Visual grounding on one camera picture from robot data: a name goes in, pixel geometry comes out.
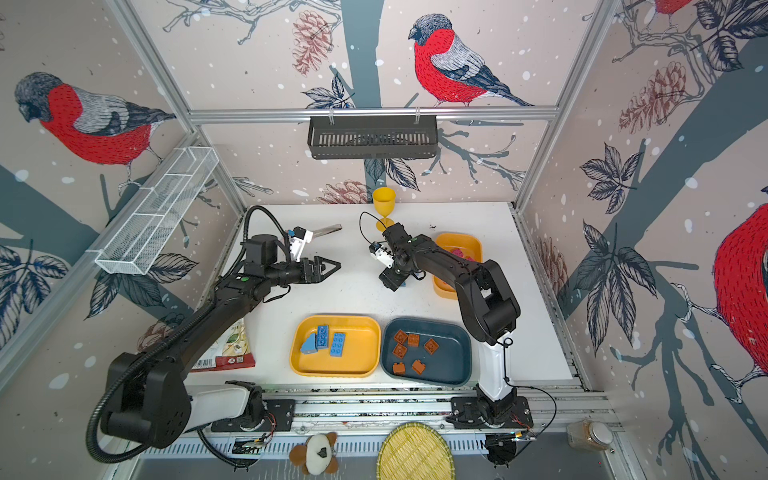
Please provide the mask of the blue lego brick long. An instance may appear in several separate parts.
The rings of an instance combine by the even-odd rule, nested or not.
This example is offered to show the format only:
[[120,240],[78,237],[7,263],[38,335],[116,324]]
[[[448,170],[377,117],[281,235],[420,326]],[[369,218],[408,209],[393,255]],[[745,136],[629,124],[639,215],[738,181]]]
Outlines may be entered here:
[[329,326],[319,325],[316,330],[315,345],[318,350],[329,348]]

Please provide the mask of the pink lego brick top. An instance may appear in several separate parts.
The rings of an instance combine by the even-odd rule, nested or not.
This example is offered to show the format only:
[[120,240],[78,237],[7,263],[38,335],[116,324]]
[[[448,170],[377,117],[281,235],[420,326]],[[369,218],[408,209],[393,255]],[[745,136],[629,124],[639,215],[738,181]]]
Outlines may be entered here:
[[457,257],[460,257],[469,261],[474,261],[474,258],[469,253],[465,252],[462,249],[455,248],[451,251],[451,253]]

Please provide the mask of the blue lego brick slanted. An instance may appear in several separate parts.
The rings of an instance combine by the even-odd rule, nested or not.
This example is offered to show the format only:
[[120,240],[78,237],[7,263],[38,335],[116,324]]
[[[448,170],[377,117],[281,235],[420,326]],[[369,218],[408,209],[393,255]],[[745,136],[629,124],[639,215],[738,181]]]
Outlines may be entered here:
[[311,333],[309,337],[303,342],[300,348],[300,352],[304,355],[314,354],[318,351],[316,334]]

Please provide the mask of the brown lego brick top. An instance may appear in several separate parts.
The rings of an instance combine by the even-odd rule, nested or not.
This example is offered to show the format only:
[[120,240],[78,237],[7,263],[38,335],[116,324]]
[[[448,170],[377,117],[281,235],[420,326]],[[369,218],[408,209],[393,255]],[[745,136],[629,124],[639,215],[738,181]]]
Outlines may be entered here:
[[426,365],[421,360],[415,360],[412,363],[411,368],[418,375],[422,375],[424,373],[424,371],[426,370]]

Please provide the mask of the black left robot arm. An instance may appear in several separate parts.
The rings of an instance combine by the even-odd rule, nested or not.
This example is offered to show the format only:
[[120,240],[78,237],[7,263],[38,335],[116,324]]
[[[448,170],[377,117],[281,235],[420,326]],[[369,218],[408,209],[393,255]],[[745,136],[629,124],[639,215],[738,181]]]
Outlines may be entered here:
[[200,309],[149,350],[124,352],[111,362],[105,392],[86,426],[92,459],[120,463],[151,447],[168,447],[195,428],[195,401],[184,381],[203,354],[234,323],[271,301],[273,288],[319,284],[341,268],[321,256],[294,259],[289,245],[284,228],[275,235],[245,233],[233,265]]

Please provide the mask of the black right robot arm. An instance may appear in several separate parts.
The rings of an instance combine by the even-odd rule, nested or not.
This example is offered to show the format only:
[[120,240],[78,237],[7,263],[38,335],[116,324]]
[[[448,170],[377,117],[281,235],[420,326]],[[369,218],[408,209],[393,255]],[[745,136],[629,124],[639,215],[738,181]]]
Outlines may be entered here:
[[527,399],[518,394],[506,361],[521,308],[499,264],[460,258],[426,235],[409,235],[400,223],[386,228],[383,237],[383,242],[369,244],[372,257],[385,266],[379,275],[382,284],[395,292],[407,278],[421,273],[444,281],[457,294],[465,329],[479,343],[478,413],[455,424],[473,428],[482,422],[491,428],[530,430]]

